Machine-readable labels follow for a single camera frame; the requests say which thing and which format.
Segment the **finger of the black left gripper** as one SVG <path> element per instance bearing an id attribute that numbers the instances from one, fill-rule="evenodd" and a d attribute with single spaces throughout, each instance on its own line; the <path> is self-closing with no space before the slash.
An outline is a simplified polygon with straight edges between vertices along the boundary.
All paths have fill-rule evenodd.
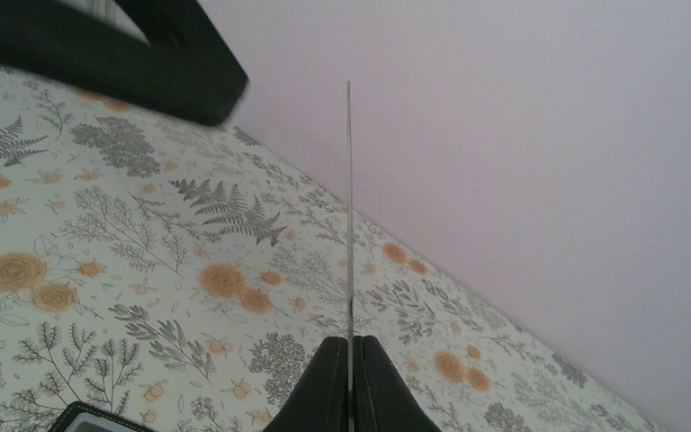
<path id="1" fill-rule="evenodd" d="M 0 64 L 207 126 L 249 78 L 196 1 L 120 1 L 139 40 L 60 1 L 0 1 Z"/>

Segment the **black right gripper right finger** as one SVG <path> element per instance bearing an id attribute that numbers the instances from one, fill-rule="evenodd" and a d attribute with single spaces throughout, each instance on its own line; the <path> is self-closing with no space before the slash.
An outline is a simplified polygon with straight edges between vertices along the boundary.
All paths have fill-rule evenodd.
<path id="1" fill-rule="evenodd" d="M 440 432 L 374 336 L 354 338 L 354 430 Z"/>

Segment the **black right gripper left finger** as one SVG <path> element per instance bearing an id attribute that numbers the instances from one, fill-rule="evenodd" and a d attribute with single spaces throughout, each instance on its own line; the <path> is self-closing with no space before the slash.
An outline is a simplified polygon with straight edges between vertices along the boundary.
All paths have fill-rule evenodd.
<path id="1" fill-rule="evenodd" d="M 348 430 L 347 342 L 326 337 L 265 432 Z"/>

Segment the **black card holder wallet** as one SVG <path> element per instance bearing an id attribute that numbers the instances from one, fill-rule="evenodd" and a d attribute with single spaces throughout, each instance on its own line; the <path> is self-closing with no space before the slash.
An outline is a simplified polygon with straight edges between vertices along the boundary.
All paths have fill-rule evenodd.
<path id="1" fill-rule="evenodd" d="M 54 420 L 49 432 L 154 432 L 121 415 L 82 401 L 69 404 Z"/>

